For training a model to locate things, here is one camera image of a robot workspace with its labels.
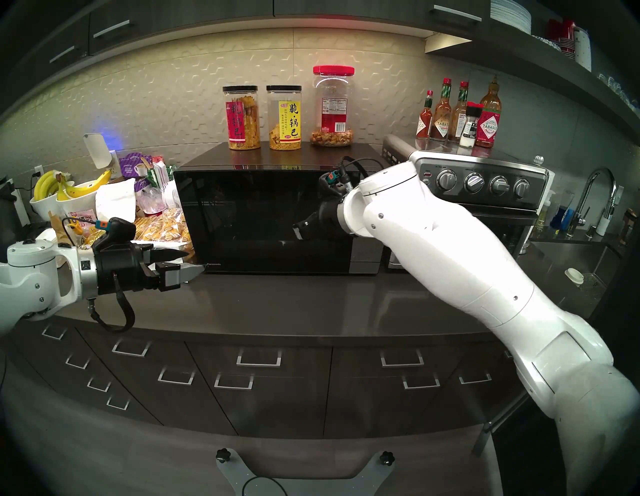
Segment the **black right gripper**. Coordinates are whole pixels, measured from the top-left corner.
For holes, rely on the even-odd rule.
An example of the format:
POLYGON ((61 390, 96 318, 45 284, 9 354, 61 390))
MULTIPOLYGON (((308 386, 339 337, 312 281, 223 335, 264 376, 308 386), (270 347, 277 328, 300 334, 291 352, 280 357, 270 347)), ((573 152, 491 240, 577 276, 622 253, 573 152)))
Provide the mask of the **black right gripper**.
POLYGON ((338 217, 340 204, 338 198, 323 199, 318 210, 307 220, 292 226, 296 238, 300 241, 309 241, 311 238, 345 238, 345 230, 338 217))

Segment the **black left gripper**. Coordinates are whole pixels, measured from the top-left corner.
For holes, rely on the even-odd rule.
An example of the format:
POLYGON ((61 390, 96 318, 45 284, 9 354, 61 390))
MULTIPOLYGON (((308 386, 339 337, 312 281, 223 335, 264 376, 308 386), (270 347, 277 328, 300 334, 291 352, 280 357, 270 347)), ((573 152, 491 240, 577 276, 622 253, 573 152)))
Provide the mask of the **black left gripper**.
POLYGON ((159 264, 159 275, 149 268, 155 263, 184 259, 189 253, 176 248, 159 248, 151 243, 95 242, 94 261, 97 274, 97 295, 119 291, 179 289, 202 274, 200 264, 159 264))

